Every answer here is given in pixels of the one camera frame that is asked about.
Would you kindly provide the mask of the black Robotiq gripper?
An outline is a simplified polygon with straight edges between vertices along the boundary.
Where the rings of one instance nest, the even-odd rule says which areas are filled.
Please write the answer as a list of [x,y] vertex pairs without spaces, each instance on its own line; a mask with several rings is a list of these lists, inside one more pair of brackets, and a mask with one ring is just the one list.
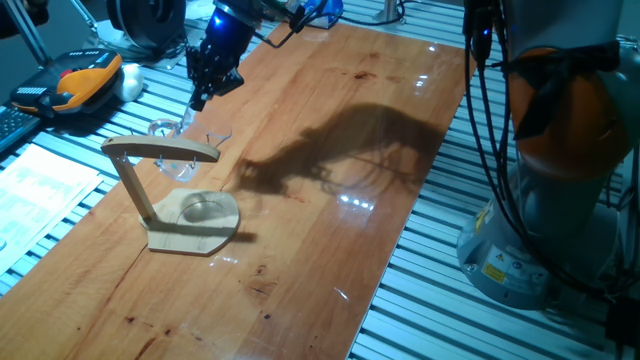
[[[198,47],[186,50],[187,76],[193,85],[189,107],[201,111],[206,103],[202,99],[206,85],[206,69],[231,70],[238,66],[240,57],[247,50],[253,37],[254,28],[236,17],[216,9],[205,30],[205,37]],[[207,87],[209,98],[222,97],[244,84],[244,78],[237,69],[232,69],[222,77],[215,77]]]

